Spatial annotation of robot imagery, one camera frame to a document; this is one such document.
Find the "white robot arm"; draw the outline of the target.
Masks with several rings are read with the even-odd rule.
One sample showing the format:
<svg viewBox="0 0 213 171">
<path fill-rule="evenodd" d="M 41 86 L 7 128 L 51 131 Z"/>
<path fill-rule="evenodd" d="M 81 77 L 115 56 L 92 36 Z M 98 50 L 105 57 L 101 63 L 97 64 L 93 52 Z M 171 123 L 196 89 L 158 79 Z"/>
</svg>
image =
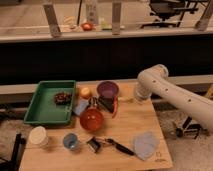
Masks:
<svg viewBox="0 0 213 171">
<path fill-rule="evenodd" d="M 168 82 L 168 75 L 162 64 L 144 69 L 138 74 L 134 97 L 143 101 L 157 94 L 213 132 L 213 101 Z"/>
</svg>

